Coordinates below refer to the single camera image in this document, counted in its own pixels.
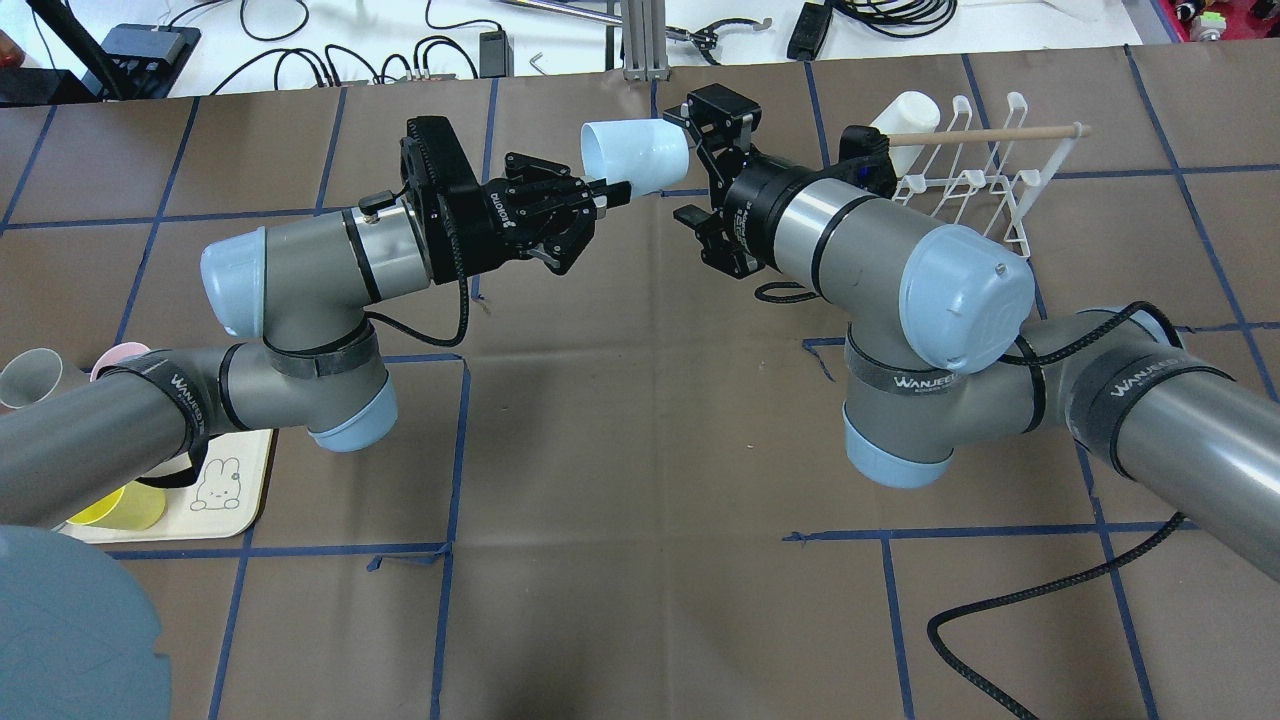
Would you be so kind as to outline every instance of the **white cup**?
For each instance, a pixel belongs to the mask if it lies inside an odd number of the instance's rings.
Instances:
[[[582,126],[582,168],[596,179],[631,183],[631,199],[657,192],[689,174],[685,131],[660,119]]]
[[[911,132],[933,132],[942,122],[942,113],[938,104],[928,95],[908,90],[888,104],[888,108],[872,120],[872,127],[884,135],[900,135]],[[904,145],[892,147],[888,158],[893,163],[893,170],[899,176],[911,172],[911,165],[924,150],[923,145]]]

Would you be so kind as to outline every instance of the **blue tape line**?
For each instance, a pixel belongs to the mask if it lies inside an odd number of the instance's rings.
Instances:
[[[166,215],[161,223],[200,223],[206,220],[252,220],[255,218],[288,218],[294,215],[314,215],[311,208],[296,210],[248,210],[244,213],[205,213],[201,215]]]
[[[102,218],[99,220],[42,220],[38,223],[10,223],[5,225],[12,231],[38,231],[47,228],[96,228],[102,225],[141,225],[146,223],[154,223],[155,217],[150,218]]]
[[[829,346],[833,346],[833,345],[845,345],[845,338],[842,338],[842,337],[814,337],[814,338],[809,338],[809,340],[805,340],[805,341],[800,342],[800,347],[803,347],[805,352],[808,352],[809,355],[813,355],[814,359],[818,360],[818,366],[822,368],[822,374],[827,375],[827,379],[831,380],[831,382],[836,382],[836,378],[833,378],[831,375],[831,370],[827,369],[827,363],[822,359],[822,355],[818,354],[818,348],[819,347],[829,347]]]
[[[347,555],[393,555],[397,552],[435,552],[448,546],[447,542],[399,542],[370,544],[303,544],[280,547],[252,547],[250,557],[340,557]],[[239,557],[246,553],[243,547],[206,547],[179,550],[115,550],[108,552],[116,560],[206,560],[216,557]]]
[[[1142,520],[1129,523],[1107,523],[1108,533],[1155,533],[1165,520]],[[817,533],[794,532],[782,538],[782,542],[849,542],[849,541],[882,541],[882,539],[940,539],[940,538],[993,538],[993,537],[1034,537],[1034,536],[1087,536],[1097,532],[1094,524],[1064,524],[1064,525],[986,525],[975,528],[890,528],[870,530],[822,530]],[[1199,530],[1201,528],[1190,521],[1184,521],[1178,527],[1178,532]]]
[[[55,113],[58,113],[58,105],[50,105],[49,113],[45,114],[45,124],[40,126],[40,135],[36,136],[36,143],[31,147],[31,155],[27,156],[27,164],[23,165],[22,174],[18,176],[18,184],[13,188],[13,197],[9,199],[9,206],[4,209],[4,218],[0,218],[0,233],[10,227],[9,220],[13,219],[13,211],[18,208],[18,197],[22,196],[23,188],[27,187],[31,170],[36,167],[36,156],[40,155],[40,149],[45,146],[45,138],[49,137],[49,126],[54,124]]]
[[[1129,60],[1129,70],[1133,73],[1134,85],[1138,87],[1138,96],[1142,99],[1142,105],[1147,110],[1151,126],[1155,128],[1156,136],[1160,138],[1160,146],[1165,150],[1165,156],[1169,158],[1169,165],[1174,170],[1174,179],[1178,182],[1178,190],[1183,193],[1183,202],[1187,204],[1187,210],[1192,215],[1192,222],[1196,224],[1196,233],[1199,236],[1201,245],[1208,255],[1210,265],[1213,266],[1213,274],[1217,275],[1217,282],[1222,287],[1226,302],[1231,306],[1235,322],[1240,324],[1242,332],[1244,333],[1244,343],[1248,345],[1249,355],[1253,356],[1253,364],[1258,370],[1258,375],[1262,378],[1262,386],[1266,388],[1267,396],[1271,397],[1272,401],[1280,402],[1280,396],[1276,395],[1275,383],[1271,380],[1271,373],[1267,370],[1267,365],[1262,360],[1262,351],[1258,348],[1258,342],[1248,327],[1248,320],[1244,316],[1244,309],[1240,307],[1240,301],[1235,296],[1235,290],[1231,288],[1231,282],[1226,277],[1226,269],[1222,268],[1222,263],[1217,258],[1217,251],[1213,250],[1213,241],[1210,238],[1208,229],[1204,227],[1204,219],[1201,218],[1199,210],[1196,208],[1196,200],[1192,197],[1192,191],[1187,186],[1187,178],[1183,177],[1183,169],[1179,167],[1178,156],[1174,154],[1174,147],[1169,142],[1169,135],[1165,133],[1165,127],[1160,122],[1160,115],[1156,113],[1156,105],[1151,101],[1151,94],[1147,91],[1147,85],[1142,79],[1142,70],[1138,68],[1138,59],[1134,58],[1133,49],[1129,46],[1125,46],[1124,53],[1125,58]]]
[[[218,720],[223,706],[223,685],[227,683],[227,664],[232,657],[232,639],[236,635],[236,620],[239,618],[239,601],[244,592],[244,573],[248,569],[250,548],[253,547],[253,527],[244,533],[241,543],[239,564],[236,566],[236,584],[232,587],[232,602],[227,610],[227,629],[223,630],[223,647],[218,652],[218,673],[214,675],[214,694],[209,700],[209,720]]]
[[[324,172],[320,173],[320,190],[316,192],[316,215],[324,213],[324,196],[329,192],[329,173],[333,172],[333,156],[338,151],[338,132],[342,129],[342,113],[347,108],[347,88],[338,91],[338,110],[333,114],[333,132],[329,133],[329,151],[324,158]]]
[[[1211,165],[1207,168],[1179,168],[1185,176],[1202,176],[1213,173],[1276,173],[1280,164],[1267,165]]]
[[[471,410],[471,368],[462,361],[462,393],[458,400],[458,432],[453,445],[453,492],[449,497],[449,525],[447,542],[458,537],[458,507],[462,502],[462,460],[467,445],[467,418]],[[453,559],[444,556],[444,573],[440,580],[440,611],[435,620],[435,659],[431,669],[431,720],[440,717],[440,692],[444,689],[444,647],[449,626],[449,598],[453,592]]]
[[[915,720],[915,702],[911,700],[911,674],[906,665],[906,641],[902,639],[902,612],[897,603],[897,579],[893,575],[893,551],[888,539],[881,539],[881,559],[884,562],[884,591],[888,596],[888,623],[893,632],[893,656],[897,660],[897,684],[902,692],[902,717]]]
[[[991,128],[991,118],[987,117],[987,102],[982,99],[982,90],[978,88],[978,76],[973,72],[973,61],[968,53],[960,54],[960,63],[964,65],[964,74],[969,78],[969,90],[973,91],[973,109],[978,111],[978,120],[982,127]],[[996,167],[1000,167],[1000,152],[995,152],[998,142],[988,142],[987,147],[993,151]]]
[[[411,550],[411,551],[398,551],[388,552],[385,555],[375,555],[365,570],[372,573],[383,566],[383,560],[402,560],[404,562],[416,562],[419,565],[435,565],[435,561],[440,557],[445,557],[453,552],[452,542],[431,543],[436,547],[434,550]]]
[[[255,547],[250,557],[314,557],[346,555],[394,555],[398,552],[435,552],[448,543],[443,542],[392,542],[374,544],[316,544],[291,547]]]
[[[1098,539],[1102,542],[1102,556],[1107,562],[1111,562],[1116,559],[1115,548],[1111,544],[1111,533],[1107,529],[1106,514],[1102,511],[1102,501],[1098,500],[1097,492],[1094,492],[1093,468],[1089,465],[1089,456],[1083,447],[1076,445],[1075,457],[1080,464],[1080,471],[1084,475],[1084,487],[1089,493],[1094,528],[1098,532]],[[1129,657],[1133,661],[1134,675],[1138,680],[1138,689],[1142,692],[1142,702],[1147,708],[1147,719],[1160,720],[1160,712],[1156,710],[1156,696],[1151,691],[1151,679],[1147,676],[1147,662],[1142,657],[1138,633],[1134,630],[1133,616],[1129,612],[1129,600],[1124,592],[1124,580],[1120,579],[1119,570],[1112,570],[1108,575],[1111,577],[1111,592],[1116,598],[1116,609],[1120,611],[1120,625],[1124,628],[1125,642],[1129,646]]]
[[[212,547],[192,550],[113,550],[108,552],[115,560],[207,560],[211,557],[239,557],[234,547]]]
[[[133,314],[133,302],[138,299],[138,288],[142,287],[142,275],[147,272],[147,263],[151,261],[151,249],[155,246],[156,236],[160,233],[160,218],[169,205],[169,196],[173,195],[174,182],[178,179],[178,168],[182,165],[182,156],[187,152],[187,141],[191,140],[191,128],[196,126],[196,113],[200,111],[200,97],[191,100],[191,113],[187,114],[187,127],[182,131],[182,141],[178,142],[178,152],[174,155],[173,167],[169,168],[169,179],[165,182],[164,193],[160,196],[160,206],[156,208],[155,218],[151,220],[151,233],[147,234],[147,243],[142,249],[142,259],[138,261],[138,270],[133,275],[133,286],[129,288],[129,297],[124,301],[124,313],[120,314],[120,325],[115,331],[115,345],[124,342],[124,331],[129,327],[129,315]]]
[[[1175,44],[1181,42],[1183,38],[1180,35],[1178,35],[1178,29],[1174,28],[1172,20],[1169,19],[1169,13],[1165,13],[1165,9],[1161,6],[1162,0],[1148,0],[1148,1],[1151,3],[1151,10],[1156,13],[1157,18],[1160,18],[1160,24],[1165,28],[1165,32],[1169,35],[1169,40]]]
[[[1098,179],[1098,178],[1161,178],[1174,174],[1169,169],[1151,170],[1076,170],[1074,173],[1057,173],[1053,179]]]
[[[818,83],[813,79],[813,63],[804,64],[804,78],[809,83],[809,102],[813,105],[813,123],[818,129],[818,150],[822,151],[822,167],[831,167],[831,151],[827,149],[827,128],[822,123],[822,104],[818,101]]]
[[[480,170],[480,182],[489,182],[489,169],[493,167],[493,128],[498,119],[498,78],[493,78],[489,85],[489,117],[484,127],[484,161]]]
[[[498,120],[498,79],[493,78],[489,86],[489,115],[485,118],[484,127],[484,160],[481,161],[480,182],[489,182],[489,176],[493,172],[493,132]],[[471,300],[484,300],[484,296],[480,295],[481,277],[471,275]]]
[[[384,364],[399,363],[452,363],[462,360],[461,355],[453,352],[433,352],[430,355],[388,355],[383,357]]]
[[[1036,284],[1036,314],[1039,315],[1041,320],[1047,320],[1048,306],[1044,304],[1044,293],[1041,292],[1039,274],[1036,272],[1036,264],[1032,260],[1027,260],[1027,266],[1032,269],[1032,281]]]

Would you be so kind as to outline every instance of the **metal rod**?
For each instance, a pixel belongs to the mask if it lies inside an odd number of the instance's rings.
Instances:
[[[591,20],[596,23],[604,23],[607,26],[622,27],[622,18],[617,15],[611,15],[608,13],[598,13],[595,10],[586,10],[582,8],[575,8],[573,5],[563,5],[561,3],[552,3],[549,0],[502,0],[508,5],[520,5],[521,8],[534,8],[535,10],[548,10],[552,13],[559,13],[562,15],[570,15],[573,18]]]
[[[622,18],[620,18],[618,15],[599,13],[596,10],[588,10],[585,8],[575,8],[573,5],[562,5],[561,3],[552,3],[550,0],[498,0],[498,1],[506,3],[508,5],[517,5],[520,8],[532,8],[534,10],[548,10],[552,13],[558,13],[561,15],[570,15],[571,18],[577,18],[580,20],[591,20],[595,23],[603,23],[611,27],[622,27]],[[671,40],[687,41],[690,38],[690,33],[689,31],[668,27],[667,37]]]

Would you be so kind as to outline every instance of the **pink cup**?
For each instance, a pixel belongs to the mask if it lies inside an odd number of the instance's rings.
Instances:
[[[96,380],[99,373],[101,373],[104,368],[115,365],[116,363],[123,363],[129,357],[146,355],[147,352],[151,352],[151,348],[141,342],[122,342],[120,345],[116,345],[104,352],[102,356],[97,359],[97,363],[93,363],[93,369],[90,372],[88,379]]]

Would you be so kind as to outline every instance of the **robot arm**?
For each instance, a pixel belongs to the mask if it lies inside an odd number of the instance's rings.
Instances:
[[[1066,424],[1280,580],[1280,409],[1180,348],[1158,310],[1027,322],[1028,264],[977,232],[886,197],[888,140],[850,127],[810,170],[751,143],[760,106],[712,85],[664,113],[695,142],[710,210],[676,219],[731,277],[769,265],[851,315],[844,424],[850,461],[922,487],[956,446]]]
[[[150,352],[0,418],[0,524],[56,525],[221,433],[301,425],[339,452],[380,439],[396,395],[365,306],[508,260],[564,274],[595,220],[631,196],[626,182],[527,155],[504,167],[481,186],[449,122],[413,118],[402,192],[209,246],[201,275],[215,315],[262,342]]]

